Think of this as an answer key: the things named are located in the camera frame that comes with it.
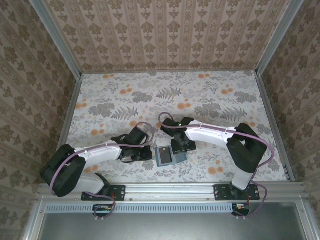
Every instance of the purple cable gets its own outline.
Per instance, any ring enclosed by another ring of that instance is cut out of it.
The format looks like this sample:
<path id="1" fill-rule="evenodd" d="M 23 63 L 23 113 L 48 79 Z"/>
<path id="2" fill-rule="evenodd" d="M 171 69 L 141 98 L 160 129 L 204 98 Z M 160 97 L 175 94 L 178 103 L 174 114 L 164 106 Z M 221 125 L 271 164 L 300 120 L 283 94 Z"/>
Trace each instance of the purple cable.
<path id="1" fill-rule="evenodd" d="M 90 196 L 92 196 L 92 197 L 109 199 L 109 200 L 111 200 L 111 201 L 113 202 L 112 209 L 110 210 L 110 212 L 109 212 L 106 216 L 104 216 L 104 218 L 109 217 L 109 216 L 112 214 L 112 212 L 115 210 L 117 204 L 116 204 L 116 200 L 115 200 L 114 198 L 109 197 L 109 196 L 102 196 L 102 195 L 93 194 L 93 193 L 88 192 L 88 191 L 86 191 L 85 193 L 88 194 L 88 195 L 90 195 Z M 101 217 L 97 216 L 97 210 L 98 210 L 98 209 L 101 209 L 101 208 L 103 208 L 103 207 L 104 207 L 104 206 L 97 206 L 97 207 L 94 209 L 93 215 L 94 215 L 96 218 L 101 218 Z"/>
<path id="2" fill-rule="evenodd" d="M 253 181 L 253 179 L 254 179 L 254 177 L 255 177 L 256 174 L 257 174 L 258 168 L 261 168 L 262 166 L 270 163 L 270 162 L 274 159 L 274 157 L 275 157 L 275 150 L 273 149 L 273 147 L 272 147 L 269 143 L 267 143 L 266 141 L 262 140 L 262 139 L 259 138 L 259 137 L 252 136 L 252 135 L 250 135 L 250 134 L 245 134 L 245 133 L 242 133 L 242 132 L 237 132 L 237 131 L 234 131 L 234 130 L 225 130 L 224 128 L 215 127 L 215 126 L 198 125 L 198 124 L 187 125 L 187 126 L 167 126 L 167 125 L 164 125 L 164 124 L 161 122 L 161 116 L 164 115 L 164 114 L 165 114 L 165 115 L 168 115 L 172 120 L 173 120 L 174 118 L 173 118 L 173 116 L 172 116 L 170 113 L 168 113 L 168 112 L 162 112 L 162 113 L 159 114 L 159 117 L 158 117 L 159 123 L 161 123 L 161 125 L 162 125 L 163 127 L 168 128 L 168 129 L 185 129 L 185 128 L 204 128 L 204 129 L 212 129 L 212 130 L 216 130 L 216 131 L 227 132 L 227 133 L 230 133 L 230 134 L 237 134 L 237 135 L 240 135 L 240 136 L 243 136 L 243 137 L 247 137 L 247 138 L 251 138 L 251 139 L 257 140 L 257 141 L 259 141 L 260 143 L 263 143 L 264 145 L 266 145 L 266 146 L 270 149 L 270 151 L 271 151 L 271 157 L 270 157 L 267 161 L 259 164 L 258 167 L 256 168 L 254 174 L 253 174 L 252 177 L 251 177 L 251 182 L 252 182 L 253 184 L 255 184 L 255 185 L 257 185 L 257 186 L 259 186 L 259 187 L 261 187 L 261 188 L 263 188 L 263 189 L 265 190 L 264 197 L 263 197 L 263 199 L 262 199 L 261 204 L 259 205 L 259 207 L 258 207 L 253 213 L 250 213 L 250 214 L 248 214 L 247 216 L 243 216 L 243 217 L 251 217 L 251 216 L 255 215 L 255 214 L 258 212 L 258 210 L 259 210 L 259 209 L 263 206 L 263 204 L 265 203 L 265 201 L 266 201 L 266 199 L 267 199 L 267 195 L 268 195 L 268 190 L 267 190 L 267 188 L 266 188 L 265 186 L 263 186 L 263 185 L 261 185 L 261 184 L 259 184 L 259 183 L 256 183 L 255 181 Z"/>
<path id="3" fill-rule="evenodd" d="M 148 122 L 145 122 L 145 121 L 141 121 L 141 122 L 138 122 L 136 126 L 140 125 L 140 124 L 146 124 L 148 125 L 151 129 L 153 129 L 152 125 Z M 141 144 L 141 145 L 129 145 L 129 144 L 117 144 L 117 143 L 111 143 L 111 144 L 108 144 L 106 145 L 106 143 L 102 143 L 102 144 L 99 144 L 99 145 L 96 145 L 96 146 L 92 146 L 92 147 L 87 147 L 85 148 L 84 150 L 80 150 L 78 152 L 75 152 L 73 154 L 71 154 L 69 157 L 66 158 L 66 160 L 63 161 L 63 163 L 59 166 L 59 168 L 57 169 L 57 171 L 55 172 L 55 174 L 53 175 L 53 178 L 51 180 L 51 183 L 50 183 L 50 191 L 51 191 L 51 194 L 52 195 L 56 195 L 55 192 L 54 192 L 54 184 L 55 184 L 55 181 L 59 175 L 59 173 L 61 172 L 62 168 L 75 156 L 79 155 L 79 154 L 83 154 L 85 153 L 86 151 L 87 152 L 90 152 L 92 150 L 96 150 L 96 149 L 102 149 L 102 148 L 106 148 L 106 147 L 130 147 L 130 148 L 143 148 L 144 146 L 148 146 L 150 143 L 153 142 L 153 139 L 155 137 L 155 132 L 152 131 L 152 137 L 150 138 L 149 141 L 147 141 L 146 143 L 144 144 Z"/>

